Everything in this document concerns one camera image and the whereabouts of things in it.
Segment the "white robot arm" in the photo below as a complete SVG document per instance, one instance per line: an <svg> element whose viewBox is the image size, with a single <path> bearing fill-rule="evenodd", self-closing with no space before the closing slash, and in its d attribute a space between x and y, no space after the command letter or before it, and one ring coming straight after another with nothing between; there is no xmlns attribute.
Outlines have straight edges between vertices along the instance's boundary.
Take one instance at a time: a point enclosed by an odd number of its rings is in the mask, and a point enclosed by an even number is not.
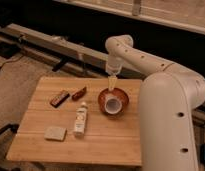
<svg viewBox="0 0 205 171"><path fill-rule="evenodd" d="M199 171L192 110L205 102L205 78L176 62L137 50L129 35L106 40L106 72L124 61L145 75L138 95L142 171Z"/></svg>

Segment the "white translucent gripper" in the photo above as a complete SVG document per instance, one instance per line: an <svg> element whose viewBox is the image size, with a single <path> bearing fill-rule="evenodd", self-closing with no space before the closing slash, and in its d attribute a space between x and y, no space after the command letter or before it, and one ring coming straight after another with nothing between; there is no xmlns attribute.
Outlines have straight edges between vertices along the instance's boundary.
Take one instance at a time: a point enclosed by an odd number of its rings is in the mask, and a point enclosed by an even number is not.
<svg viewBox="0 0 205 171"><path fill-rule="evenodd" d="M105 70L109 75L118 75L122 69L122 60L117 57L109 56L106 62ZM117 82L116 76L108 77L108 90L112 91Z"/></svg>

